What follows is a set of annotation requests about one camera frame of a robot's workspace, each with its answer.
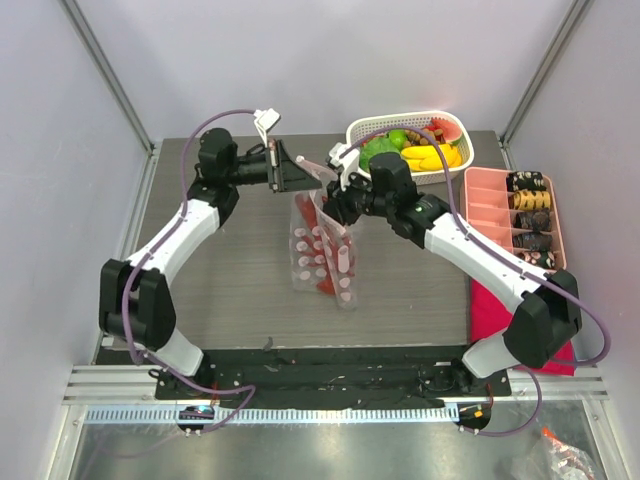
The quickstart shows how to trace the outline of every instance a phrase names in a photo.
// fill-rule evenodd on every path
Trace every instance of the plastic bag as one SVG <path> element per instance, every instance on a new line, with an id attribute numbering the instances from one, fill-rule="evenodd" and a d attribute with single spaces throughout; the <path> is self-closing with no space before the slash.
<path id="1" fill-rule="evenodd" d="M 586 452 L 561 442 L 548 429 L 529 454 L 513 463 L 516 480 L 605 480 Z"/>
<path id="2" fill-rule="evenodd" d="M 320 180 L 335 180 L 328 168 L 298 157 L 296 162 Z M 335 295 L 345 309 L 357 307 L 357 228 L 343 227 L 322 211 L 322 191 L 298 192 L 291 203 L 289 253 L 293 287 Z"/>

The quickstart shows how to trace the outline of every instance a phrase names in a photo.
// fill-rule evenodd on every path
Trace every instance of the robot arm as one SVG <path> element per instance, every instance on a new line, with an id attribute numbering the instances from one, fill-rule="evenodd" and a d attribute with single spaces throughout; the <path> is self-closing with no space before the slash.
<path id="1" fill-rule="evenodd" d="M 578 333 L 582 326 L 580 310 L 530 278 L 547 280 L 577 297 L 577 283 L 571 274 L 562 270 L 549 274 L 523 262 L 459 218 L 467 230 L 464 233 L 446 202 L 418 193 L 407 163 L 398 154 L 375 156 L 370 163 L 369 181 L 351 168 L 357 153 L 340 159 L 345 150 L 344 146 L 337 146 L 328 160 L 338 171 L 339 179 L 328 187 L 326 214 L 342 225 L 354 223 L 360 215 L 386 218 L 400 237 L 455 264 L 513 313 L 508 328 L 465 352 L 459 384 L 471 385 L 520 364 L 541 368 Z M 507 264 L 516 264 L 520 271 Z"/>
<path id="2" fill-rule="evenodd" d="M 237 155 L 237 145 L 224 129 L 200 139 L 196 178 L 189 188 L 186 213 L 180 208 L 167 225 L 125 261 L 109 260 L 100 276 L 100 328 L 124 338 L 122 297 L 133 269 L 143 263 L 129 298 L 129 322 L 135 345 L 200 385 L 211 384 L 210 362 L 176 327 L 169 286 L 196 248 L 229 218 L 238 185 L 266 183 L 273 192 L 318 189 L 319 180 L 288 156 L 281 141 L 261 131 L 264 144 Z"/>

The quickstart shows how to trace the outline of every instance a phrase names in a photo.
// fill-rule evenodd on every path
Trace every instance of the magenta cloth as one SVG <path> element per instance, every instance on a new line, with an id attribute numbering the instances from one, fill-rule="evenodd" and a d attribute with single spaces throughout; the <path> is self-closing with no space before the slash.
<path id="1" fill-rule="evenodd" d="M 475 280 L 471 281 L 471 341 L 475 342 L 489 337 L 506 328 L 511 322 L 512 315 L 504 308 L 489 290 Z M 560 360 L 573 360 L 573 347 L 567 343 L 556 355 Z M 551 375 L 570 375 L 575 372 L 574 367 L 557 365 L 548 362 L 543 368 L 534 370 Z"/>

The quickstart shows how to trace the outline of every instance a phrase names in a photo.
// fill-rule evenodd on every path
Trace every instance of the pink tray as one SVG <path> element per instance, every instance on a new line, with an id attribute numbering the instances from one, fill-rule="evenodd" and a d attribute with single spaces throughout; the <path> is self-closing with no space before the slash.
<path id="1" fill-rule="evenodd" d="M 493 168 L 468 168 L 464 174 L 464 188 L 460 191 L 460 205 L 463 209 L 462 215 L 474 228 L 505 250 L 518 254 L 526 250 L 514 248 L 513 235 L 531 230 L 512 227 L 513 220 L 520 210 L 509 209 L 509 197 L 513 193 L 507 192 L 508 173 L 506 170 Z M 551 232 L 545 233 L 553 237 L 551 250 L 556 257 L 556 267 L 566 268 L 553 184 L 546 175 L 543 175 L 543 178 L 551 194 Z"/>

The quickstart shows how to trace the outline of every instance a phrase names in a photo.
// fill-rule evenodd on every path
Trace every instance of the led strip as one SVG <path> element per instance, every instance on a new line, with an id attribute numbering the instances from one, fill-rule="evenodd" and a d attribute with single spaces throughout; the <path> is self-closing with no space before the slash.
<path id="1" fill-rule="evenodd" d="M 215 420 L 179 420 L 187 405 L 95 405 L 89 408 L 85 425 L 168 424 L 218 422 L 232 409 L 215 407 Z M 355 424 L 355 423 L 436 423 L 457 421 L 458 405 L 413 410 L 264 410 L 246 409 L 229 422 L 235 425 Z"/>

